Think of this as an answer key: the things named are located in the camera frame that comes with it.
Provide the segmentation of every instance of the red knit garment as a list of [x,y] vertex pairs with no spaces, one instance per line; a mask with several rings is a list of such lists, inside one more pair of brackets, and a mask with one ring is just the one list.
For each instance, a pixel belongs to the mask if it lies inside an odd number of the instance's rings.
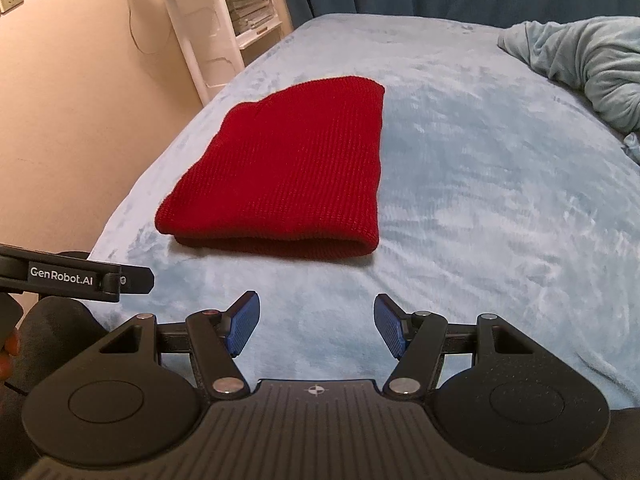
[[309,81],[232,108],[156,213],[178,243],[333,260],[379,242],[384,87]]

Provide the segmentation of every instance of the red cloth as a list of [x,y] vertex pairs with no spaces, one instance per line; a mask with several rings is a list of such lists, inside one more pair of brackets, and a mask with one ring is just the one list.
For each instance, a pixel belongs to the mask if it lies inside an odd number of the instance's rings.
[[240,103],[156,213],[187,246],[336,259],[379,242],[385,89],[347,76]]

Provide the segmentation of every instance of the black trousers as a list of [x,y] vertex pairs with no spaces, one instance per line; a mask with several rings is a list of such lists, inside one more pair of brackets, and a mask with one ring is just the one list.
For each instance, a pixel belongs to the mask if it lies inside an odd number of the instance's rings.
[[[106,335],[79,301],[40,300],[20,327],[20,355],[8,382],[25,392]],[[22,427],[24,397],[0,387],[0,480],[20,478],[38,459]]]

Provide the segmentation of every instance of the stack of books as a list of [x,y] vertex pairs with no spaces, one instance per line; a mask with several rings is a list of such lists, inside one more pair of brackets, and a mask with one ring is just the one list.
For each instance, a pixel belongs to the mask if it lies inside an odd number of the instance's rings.
[[273,17],[269,0],[228,0],[227,6],[236,36],[260,27]]

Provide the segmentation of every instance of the dark pants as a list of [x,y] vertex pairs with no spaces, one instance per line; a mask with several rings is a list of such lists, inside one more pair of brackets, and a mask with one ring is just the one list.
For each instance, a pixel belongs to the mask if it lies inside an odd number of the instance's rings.
[[[75,300],[44,298],[20,327],[20,356],[8,382],[25,392],[106,335],[87,308]],[[20,478],[38,459],[22,428],[24,397],[0,387],[0,480]]]

